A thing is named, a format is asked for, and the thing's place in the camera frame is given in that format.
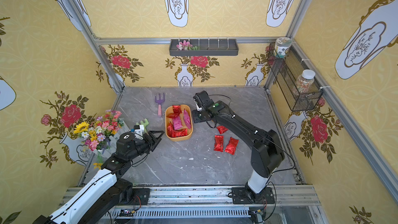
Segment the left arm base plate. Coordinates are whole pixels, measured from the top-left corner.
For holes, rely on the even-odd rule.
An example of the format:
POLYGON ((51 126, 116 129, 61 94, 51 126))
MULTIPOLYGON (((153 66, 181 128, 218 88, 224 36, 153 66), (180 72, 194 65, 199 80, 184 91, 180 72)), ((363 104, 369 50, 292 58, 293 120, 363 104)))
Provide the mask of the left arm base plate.
POLYGON ((124 205, 147 205, 150 196, 149 188, 129 188, 124 194, 121 204, 124 205))

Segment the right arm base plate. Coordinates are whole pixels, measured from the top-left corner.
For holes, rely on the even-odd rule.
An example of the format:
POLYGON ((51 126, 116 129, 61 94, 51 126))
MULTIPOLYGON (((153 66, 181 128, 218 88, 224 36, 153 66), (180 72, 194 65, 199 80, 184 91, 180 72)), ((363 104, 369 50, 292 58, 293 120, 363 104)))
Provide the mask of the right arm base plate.
POLYGON ((234 187, 228 193, 233 204, 274 204, 275 195, 271 187, 264 188, 260 193, 254 193, 249 187, 234 187))

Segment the small red tea bag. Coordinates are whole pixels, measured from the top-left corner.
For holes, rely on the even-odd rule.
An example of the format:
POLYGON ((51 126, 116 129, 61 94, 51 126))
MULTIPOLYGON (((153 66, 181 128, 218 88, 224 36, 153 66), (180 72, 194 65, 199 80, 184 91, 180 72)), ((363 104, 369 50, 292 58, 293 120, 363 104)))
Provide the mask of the small red tea bag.
POLYGON ((226 128, 222 125, 219 125, 219 126, 217 126, 217 130, 219 131, 220 135, 222 135, 228 131, 228 128, 226 128))

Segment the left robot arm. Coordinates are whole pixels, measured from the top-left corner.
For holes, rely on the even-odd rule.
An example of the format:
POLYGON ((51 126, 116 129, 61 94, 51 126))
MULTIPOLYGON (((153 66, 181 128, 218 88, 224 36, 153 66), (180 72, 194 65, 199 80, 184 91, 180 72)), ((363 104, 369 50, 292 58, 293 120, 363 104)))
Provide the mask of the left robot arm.
POLYGON ((149 190, 135 190, 133 184, 123 179, 132 167, 133 160, 149 155, 161 142, 164 131, 148 131, 141 139, 135 133, 122 134, 116 151, 104 162, 96 175, 67 203, 50 216, 39 216, 36 224, 96 224, 118 204, 137 202, 143 204, 149 190))

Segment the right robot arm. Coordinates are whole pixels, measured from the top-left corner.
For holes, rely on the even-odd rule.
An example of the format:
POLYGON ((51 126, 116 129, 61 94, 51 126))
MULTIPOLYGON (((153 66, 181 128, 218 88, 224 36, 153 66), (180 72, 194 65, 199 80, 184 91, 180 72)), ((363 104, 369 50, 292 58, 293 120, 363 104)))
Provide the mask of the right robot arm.
POLYGON ((192 111, 195 123, 212 121, 226 127, 251 148, 252 175, 247 183, 248 191, 260 194, 267 186, 272 173, 285 159, 279 135, 274 130, 260 129, 237 115, 223 101, 214 102, 206 91, 193 97, 197 106, 192 111))

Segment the long red tea bag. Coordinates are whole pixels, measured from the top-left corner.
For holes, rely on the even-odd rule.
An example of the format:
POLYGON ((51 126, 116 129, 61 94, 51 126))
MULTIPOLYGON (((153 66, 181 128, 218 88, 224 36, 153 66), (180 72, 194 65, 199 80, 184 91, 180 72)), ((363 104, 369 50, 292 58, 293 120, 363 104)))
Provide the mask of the long red tea bag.
POLYGON ((173 110, 173 112, 167 115, 168 118, 171 118, 171 119, 177 118, 182 113, 180 105, 173 105, 172 110, 173 110))

